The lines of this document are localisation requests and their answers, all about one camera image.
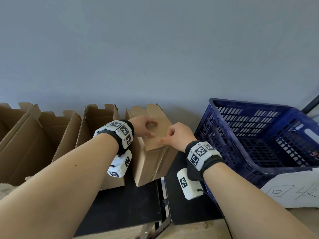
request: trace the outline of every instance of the crate rim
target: crate rim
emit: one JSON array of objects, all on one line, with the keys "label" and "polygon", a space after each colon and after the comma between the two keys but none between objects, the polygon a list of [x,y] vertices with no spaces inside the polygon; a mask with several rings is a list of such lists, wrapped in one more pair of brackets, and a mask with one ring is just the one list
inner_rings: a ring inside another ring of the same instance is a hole
[{"label": "crate rim", "polygon": [[234,134],[233,130],[230,128],[230,126],[227,124],[225,119],[222,117],[221,113],[213,103],[213,101],[227,101],[227,102],[241,102],[241,103],[248,103],[248,104],[259,104],[259,105],[273,105],[273,106],[281,106],[283,108],[286,108],[284,111],[289,109],[296,109],[294,107],[288,106],[288,105],[279,105],[279,104],[267,104],[267,103],[257,103],[257,102],[245,102],[245,101],[237,101],[237,100],[227,100],[227,99],[218,99],[218,98],[210,98],[209,99],[209,105],[214,110],[214,112],[217,114],[220,122],[223,124],[223,126],[226,128],[226,131],[230,137],[233,140],[233,144],[239,149],[244,156],[245,160],[247,161],[248,165],[252,167],[253,169],[257,170],[258,172],[261,172],[265,175],[278,175],[283,173],[294,173],[294,172],[301,172],[301,171],[309,171],[312,170],[312,168],[316,168],[316,166],[308,166],[308,167],[280,167],[280,168],[263,168],[258,166],[254,163],[254,161],[251,159],[247,151],[244,149],[241,142],[238,140],[237,136]]}]

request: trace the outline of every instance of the qr code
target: qr code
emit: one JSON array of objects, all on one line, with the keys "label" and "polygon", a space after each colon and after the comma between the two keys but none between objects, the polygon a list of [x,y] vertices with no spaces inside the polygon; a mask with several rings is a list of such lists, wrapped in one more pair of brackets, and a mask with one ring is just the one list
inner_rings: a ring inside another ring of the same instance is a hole
[{"label": "qr code", "polygon": [[182,178],[180,179],[180,182],[181,182],[181,186],[182,186],[182,188],[184,189],[184,188],[187,186],[187,183],[186,183],[185,177],[182,177]]},{"label": "qr code", "polygon": [[115,126],[115,127],[119,127],[120,125],[122,125],[119,122],[112,122],[111,124],[109,124],[109,126]]},{"label": "qr code", "polygon": [[131,136],[126,137],[127,146],[129,146],[132,142]]},{"label": "qr code", "polygon": [[117,172],[110,172],[110,175],[113,176],[113,177],[119,177]]},{"label": "qr code", "polygon": [[196,165],[198,164],[199,158],[196,157],[195,154],[192,155],[190,162],[196,167]]},{"label": "qr code", "polygon": [[204,144],[204,147],[205,147],[208,151],[216,150],[216,149],[213,148],[210,144]]},{"label": "qr code", "polygon": [[126,126],[122,126],[120,130],[123,132],[124,135],[129,133],[129,130],[126,128]]},{"label": "qr code", "polygon": [[126,167],[128,167],[128,165],[129,165],[129,163],[130,163],[130,158],[127,157],[124,163],[125,163]]},{"label": "qr code", "polygon": [[198,154],[200,157],[203,156],[206,152],[207,150],[202,146],[195,150],[195,153]]}]

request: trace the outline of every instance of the person's right hand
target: person's right hand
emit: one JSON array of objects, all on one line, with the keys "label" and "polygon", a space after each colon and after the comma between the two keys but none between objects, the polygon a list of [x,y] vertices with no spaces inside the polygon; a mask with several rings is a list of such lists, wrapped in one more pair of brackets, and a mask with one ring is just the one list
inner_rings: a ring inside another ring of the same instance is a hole
[{"label": "person's right hand", "polygon": [[185,152],[187,145],[196,140],[192,130],[185,124],[178,122],[168,128],[167,137],[160,138],[159,143],[170,145],[181,152]]}]

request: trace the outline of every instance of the black pole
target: black pole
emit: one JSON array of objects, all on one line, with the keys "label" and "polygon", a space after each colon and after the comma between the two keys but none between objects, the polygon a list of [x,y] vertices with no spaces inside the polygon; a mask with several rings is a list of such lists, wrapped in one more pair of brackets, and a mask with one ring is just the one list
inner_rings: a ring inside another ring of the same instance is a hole
[{"label": "black pole", "polygon": [[319,104],[319,95],[315,99],[313,99],[308,105],[306,105],[306,107],[302,109],[301,111],[305,114],[308,114],[318,104]]}]

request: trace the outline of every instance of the person's right arm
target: person's right arm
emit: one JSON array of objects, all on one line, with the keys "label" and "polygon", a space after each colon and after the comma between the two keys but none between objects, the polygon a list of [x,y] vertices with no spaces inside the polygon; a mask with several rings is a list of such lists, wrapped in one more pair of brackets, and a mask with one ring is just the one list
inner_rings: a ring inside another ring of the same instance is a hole
[{"label": "person's right arm", "polygon": [[[191,129],[177,123],[169,128],[160,143],[185,152],[196,140]],[[297,218],[260,189],[220,162],[204,172],[231,230],[239,238],[318,238]]]}]

